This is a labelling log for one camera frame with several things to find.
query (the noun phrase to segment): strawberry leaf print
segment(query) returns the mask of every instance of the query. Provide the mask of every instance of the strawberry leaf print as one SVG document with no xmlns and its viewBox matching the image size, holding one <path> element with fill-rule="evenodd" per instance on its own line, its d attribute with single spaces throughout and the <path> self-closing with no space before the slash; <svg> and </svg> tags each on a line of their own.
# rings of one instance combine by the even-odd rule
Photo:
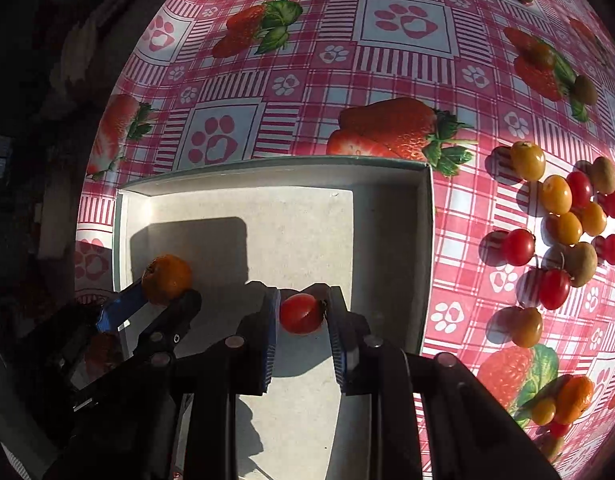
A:
<svg viewBox="0 0 615 480">
<path fill-rule="evenodd" d="M 434 140 L 425 146 L 421 151 L 423 152 L 423 155 L 425 155 L 425 158 L 427 158 L 428 162 L 433 167 L 436 167 L 439 163 L 439 159 L 441 158 L 441 143 Z"/>
<path fill-rule="evenodd" d="M 585 105 L 576 99 L 573 95 L 570 95 L 570 106 L 572 107 L 572 117 L 580 123 L 586 123 L 590 120 Z"/>
<path fill-rule="evenodd" d="M 265 34 L 263 41 L 260 42 L 256 54 L 265 54 L 266 52 L 271 52 L 272 50 L 280 48 L 287 43 L 287 38 L 289 38 L 289 34 L 287 33 L 287 27 L 285 25 L 272 28 Z"/>
<path fill-rule="evenodd" d="M 441 156 L 434 169 L 444 176 L 456 176 L 459 174 L 459 167 L 449 160 L 447 156 Z"/>
<path fill-rule="evenodd" d="M 472 160 L 474 154 L 464 146 L 450 146 L 443 148 L 441 155 L 449 158 L 454 164 L 465 164 Z"/>
<path fill-rule="evenodd" d="M 268 14 L 274 17 L 274 25 L 271 25 L 271 27 L 291 25 L 301 14 L 303 14 L 303 7 L 290 0 L 273 0 L 271 2 L 265 2 L 263 5 L 266 6 L 265 17 L 267 17 Z"/>
</svg>

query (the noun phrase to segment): table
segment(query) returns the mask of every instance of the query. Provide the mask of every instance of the table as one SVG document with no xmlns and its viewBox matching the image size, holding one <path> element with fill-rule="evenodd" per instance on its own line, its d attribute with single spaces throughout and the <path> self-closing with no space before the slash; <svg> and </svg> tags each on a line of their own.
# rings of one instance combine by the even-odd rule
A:
<svg viewBox="0 0 615 480">
<path fill-rule="evenodd" d="M 550 43 L 570 70 L 586 73 L 597 105 L 571 103 L 519 73 L 519 41 L 527 38 L 513 29 Z M 355 118 L 339 120 L 345 108 L 400 96 L 415 97 L 407 105 L 421 117 L 409 144 L 350 135 Z M 464 123 L 458 131 L 456 122 Z M 432 149 L 420 139 L 435 128 L 442 142 Z M 114 195 L 131 180 L 267 156 L 428 160 L 439 171 L 422 354 L 449 351 L 475 373 L 494 369 L 500 381 L 491 390 L 507 405 L 516 402 L 533 359 L 553 374 L 586 374 L 595 383 L 592 406 L 555 464 L 573 478 L 615 421 L 608 408 L 615 266 L 600 265 L 561 309 L 541 308 L 545 326 L 534 349 L 513 350 L 497 335 L 498 311 L 535 302 L 528 292 L 533 263 L 505 265 L 490 233 L 524 227 L 537 234 L 539 261 L 548 250 L 536 187 L 513 176 L 498 148 L 517 140 L 542 146 L 545 176 L 565 176 L 577 161 L 599 155 L 615 163 L 615 46 L 585 0 L 167 0 L 138 40 L 99 125 L 79 207 L 77 296 L 111 294 Z M 609 219 L 604 235 L 612 232 Z M 415 403 L 422 417 L 421 400 Z M 526 426 L 530 435 L 536 429 Z"/>
</svg>

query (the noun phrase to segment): strawberry print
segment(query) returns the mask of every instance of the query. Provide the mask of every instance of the strawberry print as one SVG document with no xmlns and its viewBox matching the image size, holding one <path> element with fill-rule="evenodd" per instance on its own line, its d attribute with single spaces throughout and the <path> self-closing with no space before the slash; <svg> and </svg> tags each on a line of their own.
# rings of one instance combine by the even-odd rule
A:
<svg viewBox="0 0 615 480">
<path fill-rule="evenodd" d="M 367 106 L 347 108 L 339 117 L 340 129 L 330 136 L 328 155 L 372 155 L 429 162 L 445 176 L 473 154 L 464 146 L 475 140 L 456 140 L 460 128 L 469 128 L 450 112 L 434 110 L 411 97 L 399 97 Z"/>
</svg>

